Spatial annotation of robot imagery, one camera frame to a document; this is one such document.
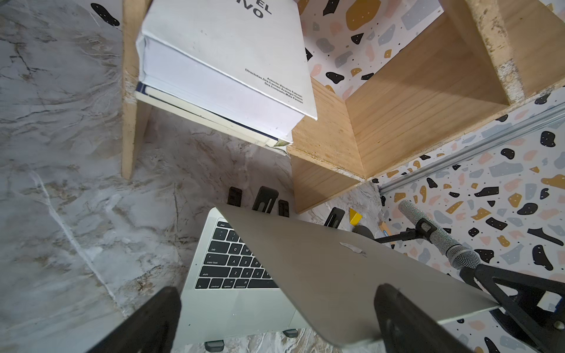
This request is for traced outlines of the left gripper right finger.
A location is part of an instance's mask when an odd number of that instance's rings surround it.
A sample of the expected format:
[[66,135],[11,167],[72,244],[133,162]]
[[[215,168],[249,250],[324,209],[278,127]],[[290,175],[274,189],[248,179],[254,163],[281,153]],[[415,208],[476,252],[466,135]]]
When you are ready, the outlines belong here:
[[378,287],[375,313],[387,352],[467,352],[468,347],[389,284]]

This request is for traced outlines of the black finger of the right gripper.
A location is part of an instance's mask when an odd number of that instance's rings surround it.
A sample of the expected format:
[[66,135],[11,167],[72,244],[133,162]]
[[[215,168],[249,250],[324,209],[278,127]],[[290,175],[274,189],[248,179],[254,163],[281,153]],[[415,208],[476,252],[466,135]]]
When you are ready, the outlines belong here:
[[[507,334],[537,352],[564,351],[563,282],[486,265],[464,267],[460,277],[468,285],[484,288],[499,303],[500,308],[490,313]],[[547,293],[560,297],[554,310],[539,306]]]

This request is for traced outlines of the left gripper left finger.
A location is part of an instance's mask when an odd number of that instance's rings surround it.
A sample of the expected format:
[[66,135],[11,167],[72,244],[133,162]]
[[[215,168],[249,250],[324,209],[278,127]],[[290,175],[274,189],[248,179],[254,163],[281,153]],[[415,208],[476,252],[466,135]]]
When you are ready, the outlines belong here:
[[89,352],[170,352],[181,308],[177,289],[162,288]]

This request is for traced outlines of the silver laptop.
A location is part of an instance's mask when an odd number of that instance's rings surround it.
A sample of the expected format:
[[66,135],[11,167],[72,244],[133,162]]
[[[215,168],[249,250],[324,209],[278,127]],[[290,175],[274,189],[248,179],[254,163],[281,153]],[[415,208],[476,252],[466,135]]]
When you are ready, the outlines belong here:
[[494,309],[481,290],[361,235],[220,204],[181,294],[175,349],[310,327],[336,347],[381,337],[379,286],[445,324]]

